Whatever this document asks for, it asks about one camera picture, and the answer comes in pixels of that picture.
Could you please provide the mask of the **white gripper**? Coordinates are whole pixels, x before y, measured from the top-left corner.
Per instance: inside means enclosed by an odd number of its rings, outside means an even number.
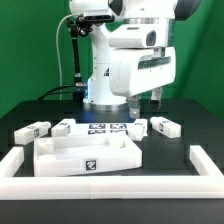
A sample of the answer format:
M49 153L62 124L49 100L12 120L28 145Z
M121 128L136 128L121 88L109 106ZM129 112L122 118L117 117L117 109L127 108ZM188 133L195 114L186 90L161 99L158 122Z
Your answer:
M159 109L162 86L172 83L175 73L173 47L166 48L162 57L156 56L153 49L115 49L110 55L110 90L114 95L128 97L131 118L139 117L139 99L134 95L153 89L150 103L153 109Z

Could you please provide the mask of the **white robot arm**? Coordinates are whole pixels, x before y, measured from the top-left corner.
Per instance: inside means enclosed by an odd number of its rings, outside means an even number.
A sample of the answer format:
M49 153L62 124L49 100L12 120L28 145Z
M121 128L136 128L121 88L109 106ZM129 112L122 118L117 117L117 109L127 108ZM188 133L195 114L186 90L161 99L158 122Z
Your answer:
M139 96L150 91L160 106L163 87L174 81L174 23L202 0L70 0L78 34L92 41L93 73L84 105L113 111L124 106L140 116Z

